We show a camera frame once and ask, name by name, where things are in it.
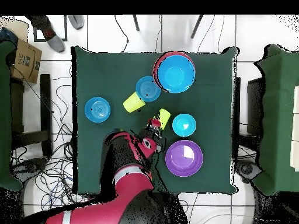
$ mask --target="cardboard box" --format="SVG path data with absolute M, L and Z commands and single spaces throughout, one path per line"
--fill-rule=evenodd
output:
M 41 50 L 24 42 L 18 41 L 15 58 L 15 68 L 11 68 L 13 78 L 22 79 L 31 83 L 37 83 L 40 69 Z
M 0 29 L 3 27 L 12 31 L 19 39 L 28 42 L 28 23 L 2 17 L 0 18 Z

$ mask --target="large blue bowl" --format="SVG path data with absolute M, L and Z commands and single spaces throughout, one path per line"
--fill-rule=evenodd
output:
M 195 79 L 192 62 L 181 55 L 165 58 L 158 68 L 158 81 L 169 93 L 186 91 Z
M 86 103 L 84 110 L 86 117 L 95 123 L 104 122 L 110 115 L 110 105 L 101 97 L 91 98 Z
M 188 137 L 195 132 L 196 121 L 190 114 L 179 114 L 173 120 L 172 128 L 176 135 Z

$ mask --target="plastic bowl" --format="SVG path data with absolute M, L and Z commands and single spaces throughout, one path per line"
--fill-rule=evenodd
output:
M 195 132 L 196 121 L 190 114 L 179 114 L 172 121 L 172 129 L 180 137 L 188 137 Z
M 190 60 L 181 55 L 165 58 L 159 68 L 157 80 L 169 93 L 182 93 L 191 87 L 195 69 Z
M 167 150 L 165 163 L 174 175 L 188 177 L 201 168 L 203 153 L 195 142 L 180 140 L 173 143 Z
M 160 56 L 160 57 L 158 58 L 158 60 L 155 62 L 155 64 L 154 64 L 154 67 L 153 67 L 153 69 L 152 69 L 152 75 L 153 75 L 153 77 L 154 77 L 155 83 L 156 83 L 156 84 L 157 84 L 163 91 L 166 91 L 166 92 L 168 92 L 168 91 L 165 90 L 165 89 L 162 87 L 162 85 L 160 84 L 160 82 L 158 81 L 158 77 L 157 77 L 157 75 L 158 75 L 158 68 L 159 68 L 160 64 L 162 63 L 162 61 L 163 61 L 165 58 L 168 58 L 168 57 L 173 56 L 173 55 L 181 55 L 181 56 L 187 58 L 188 60 L 190 60 L 191 63 L 193 64 L 194 72 L 195 72 L 195 65 L 194 65 L 193 61 L 191 60 L 191 58 L 190 58 L 187 54 L 185 54 L 185 53 L 183 53 L 183 52 L 180 52 L 180 51 L 170 51 L 170 52 L 166 52 L 165 54 L 163 54 L 162 56 Z
M 86 103 L 84 110 L 86 117 L 95 123 L 104 122 L 110 115 L 110 105 L 101 97 L 91 98 Z
M 145 102 L 153 102 L 161 94 L 161 88 L 157 86 L 152 76 L 141 78 L 136 84 L 136 93 Z

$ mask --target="green tablecloth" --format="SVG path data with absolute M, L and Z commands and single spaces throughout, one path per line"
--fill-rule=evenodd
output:
M 100 190 L 104 137 L 114 128 L 138 133 L 161 108 L 171 113 L 163 132 L 167 137 L 166 148 L 182 139 L 172 131 L 172 120 L 180 113 L 189 113 L 196 119 L 197 128 L 186 139 L 197 143 L 204 156 L 196 174 L 177 177 L 167 169 L 165 152 L 162 153 L 157 168 L 168 190 L 234 193 L 235 187 L 230 184 L 230 157 L 232 59 L 236 53 L 233 47 L 224 54 L 188 54 L 196 67 L 196 80 L 190 89 L 179 94 L 162 92 L 156 101 L 140 108 L 140 112 L 128 113 L 123 102 L 135 91 L 140 78 L 152 75 L 152 67 L 162 54 L 96 54 L 75 47 L 72 54 L 73 60 L 77 59 L 78 193 Z M 86 102 L 95 96 L 105 98 L 111 106 L 110 117 L 100 124 L 89 121 L 84 113 Z M 155 171 L 152 173 L 154 185 L 159 187 Z
M 253 183 L 265 195 L 279 191 L 299 192 L 299 172 L 290 166 L 294 89 L 299 86 L 299 53 L 269 45 L 255 64 L 265 77 L 263 138 L 259 165 L 263 172 Z
M 12 161 L 11 73 L 5 61 L 14 49 L 15 46 L 9 41 L 0 43 L 0 187 L 19 191 L 23 185 L 9 170 Z

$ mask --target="white tile floor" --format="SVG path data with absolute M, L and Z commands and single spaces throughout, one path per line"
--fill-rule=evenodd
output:
M 84 16 L 85 25 L 77 31 L 67 19 L 66 50 L 58 54 L 51 50 L 45 42 L 34 42 L 33 28 L 24 16 L 15 16 L 29 24 L 29 43 L 43 51 L 40 74 L 50 74 L 52 79 L 68 78 L 71 66 L 71 46 L 81 46 L 93 52 L 108 51 L 119 53 L 126 45 L 126 37 L 122 34 L 115 22 L 114 16 Z M 205 15 L 197 30 L 194 39 L 191 33 L 198 15 L 163 15 L 162 31 L 159 15 L 137 15 L 140 31 L 136 31 L 131 15 L 117 16 L 117 21 L 128 36 L 129 43 L 126 48 L 128 53 L 144 51 L 161 52 L 182 50 L 188 52 L 218 53 L 227 47 L 237 46 L 240 54 L 237 57 L 237 76 L 241 77 L 241 122 L 247 123 L 247 94 L 246 87 L 249 80 L 261 76 L 253 62 L 263 57 L 264 47 L 268 44 L 280 44 L 289 50 L 295 50 L 299 46 L 297 32 L 298 22 L 289 22 L 293 16 L 272 15 Z M 54 30 L 61 38 L 64 37 L 63 16 L 49 16 Z M 55 91 L 62 85 L 71 85 L 71 79 L 58 79 L 51 81 L 53 101 L 62 110 L 62 115 L 67 107 L 57 97 Z M 32 85 L 39 95 L 39 83 Z M 62 86 L 58 89 L 60 98 L 66 101 L 69 109 L 72 107 L 71 87 Z M 40 130 L 40 102 L 37 96 L 27 86 L 24 93 L 23 123 L 25 131 Z M 55 118 L 59 121 L 60 112 L 53 104 Z M 72 130 L 72 111 L 68 110 L 63 123 Z M 53 140 L 59 130 L 53 119 Z M 240 125 L 240 130 L 246 133 L 246 126 Z M 69 141 L 70 136 L 64 135 L 64 141 Z M 62 135 L 54 143 L 54 147 L 62 144 Z M 28 152 L 22 158 L 36 158 L 41 156 L 41 146 L 30 145 Z M 62 150 L 55 154 L 55 158 L 63 156 Z M 48 190 L 37 182 L 43 190 Z M 241 178 L 235 174 L 234 184 L 238 192 L 233 195 L 225 194 L 187 194 L 181 193 L 179 198 L 186 210 L 190 224 L 251 224 L 254 199 L 250 185 L 244 184 Z M 25 214 L 30 215 L 41 211 L 41 199 L 45 193 L 39 190 L 34 179 L 28 183 L 25 193 Z

